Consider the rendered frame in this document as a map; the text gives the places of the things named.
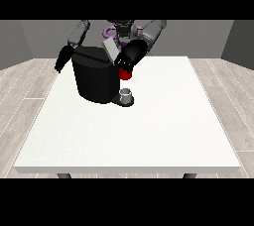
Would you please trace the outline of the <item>red pod holder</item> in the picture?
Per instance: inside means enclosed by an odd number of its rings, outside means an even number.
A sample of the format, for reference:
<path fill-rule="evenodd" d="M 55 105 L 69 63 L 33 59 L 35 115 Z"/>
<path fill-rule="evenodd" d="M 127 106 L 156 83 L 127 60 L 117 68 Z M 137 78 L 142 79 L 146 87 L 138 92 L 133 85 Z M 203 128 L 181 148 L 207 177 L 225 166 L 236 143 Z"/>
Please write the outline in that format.
<path fill-rule="evenodd" d="M 128 73 L 126 70 L 124 70 L 121 67 L 118 68 L 118 71 L 119 71 L 119 78 L 121 80 L 128 80 L 132 77 L 132 73 Z"/>

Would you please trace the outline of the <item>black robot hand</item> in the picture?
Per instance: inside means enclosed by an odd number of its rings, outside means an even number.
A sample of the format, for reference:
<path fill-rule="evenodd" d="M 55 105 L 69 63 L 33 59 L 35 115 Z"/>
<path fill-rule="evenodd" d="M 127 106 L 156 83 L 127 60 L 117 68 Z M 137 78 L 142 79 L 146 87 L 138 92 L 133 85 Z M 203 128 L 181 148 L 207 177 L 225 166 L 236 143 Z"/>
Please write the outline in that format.
<path fill-rule="evenodd" d="M 55 70 L 57 72 L 61 72 L 65 64 L 70 60 L 72 55 L 73 55 L 73 47 L 64 46 L 59 53 L 59 57 L 55 65 Z"/>
<path fill-rule="evenodd" d="M 133 40 L 121 50 L 114 64 L 131 73 L 133 67 L 146 55 L 147 48 L 145 41 Z"/>

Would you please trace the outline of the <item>small grey cup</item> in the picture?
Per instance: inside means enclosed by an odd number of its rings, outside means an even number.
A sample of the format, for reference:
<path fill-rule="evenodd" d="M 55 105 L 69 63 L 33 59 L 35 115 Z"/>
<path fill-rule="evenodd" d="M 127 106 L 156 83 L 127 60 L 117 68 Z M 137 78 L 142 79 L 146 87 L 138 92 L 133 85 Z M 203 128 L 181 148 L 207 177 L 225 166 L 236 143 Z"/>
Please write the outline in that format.
<path fill-rule="evenodd" d="M 132 100 L 132 92 L 129 88 L 122 88 L 119 91 L 120 94 L 120 102 L 123 104 L 128 104 Z"/>

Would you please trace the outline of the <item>black coffee machine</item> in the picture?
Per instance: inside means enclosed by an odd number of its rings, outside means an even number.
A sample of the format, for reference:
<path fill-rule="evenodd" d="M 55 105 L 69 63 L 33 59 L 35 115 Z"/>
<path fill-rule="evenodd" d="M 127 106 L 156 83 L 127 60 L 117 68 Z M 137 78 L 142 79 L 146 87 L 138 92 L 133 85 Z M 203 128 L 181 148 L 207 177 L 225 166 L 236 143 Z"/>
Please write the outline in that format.
<path fill-rule="evenodd" d="M 79 46 L 71 56 L 78 93 L 84 99 L 100 104 L 115 103 L 122 107 L 134 104 L 134 97 L 123 103 L 120 98 L 118 67 L 104 48 Z"/>

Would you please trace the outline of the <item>pale grey machine lid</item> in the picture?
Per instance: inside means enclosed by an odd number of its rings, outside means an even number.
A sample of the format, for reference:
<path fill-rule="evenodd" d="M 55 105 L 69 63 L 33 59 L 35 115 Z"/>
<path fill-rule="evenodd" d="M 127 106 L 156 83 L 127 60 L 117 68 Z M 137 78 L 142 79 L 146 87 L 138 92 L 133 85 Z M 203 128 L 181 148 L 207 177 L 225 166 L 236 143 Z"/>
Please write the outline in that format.
<path fill-rule="evenodd" d="M 112 38 L 108 38 L 102 42 L 102 46 L 105 49 L 109 59 L 111 61 L 115 61 L 118 54 L 119 50 L 117 49 L 115 42 L 113 41 Z"/>

